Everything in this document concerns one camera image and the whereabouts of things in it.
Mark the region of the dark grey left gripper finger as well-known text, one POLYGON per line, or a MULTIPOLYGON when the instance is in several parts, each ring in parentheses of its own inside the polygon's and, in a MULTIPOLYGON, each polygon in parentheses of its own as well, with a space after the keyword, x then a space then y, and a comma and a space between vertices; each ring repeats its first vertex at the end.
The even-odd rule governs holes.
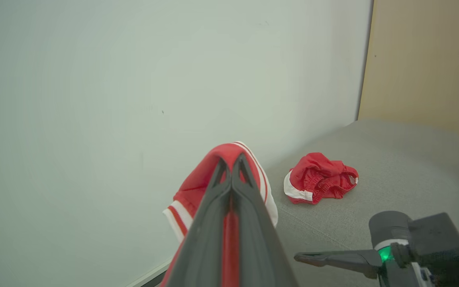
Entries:
POLYGON ((166 287, 220 287, 224 256, 224 218, 231 206, 231 171, 219 160, 193 224, 180 248, 166 287))

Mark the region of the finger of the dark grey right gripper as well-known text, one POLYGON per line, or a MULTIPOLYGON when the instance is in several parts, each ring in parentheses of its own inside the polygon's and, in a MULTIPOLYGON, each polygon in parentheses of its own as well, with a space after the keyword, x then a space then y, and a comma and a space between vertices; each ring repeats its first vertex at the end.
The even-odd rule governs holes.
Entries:
POLYGON ((239 221, 239 285, 297 287, 245 155, 239 155, 233 164, 231 192, 239 221))

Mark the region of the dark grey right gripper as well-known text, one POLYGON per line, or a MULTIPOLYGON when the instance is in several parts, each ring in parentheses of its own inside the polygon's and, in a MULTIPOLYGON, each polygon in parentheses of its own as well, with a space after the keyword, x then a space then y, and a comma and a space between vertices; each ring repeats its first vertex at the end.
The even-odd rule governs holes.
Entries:
POLYGON ((459 287, 459 231, 448 214, 412 220, 383 211, 369 230, 373 250, 299 252, 294 260, 379 278, 382 287, 459 287))

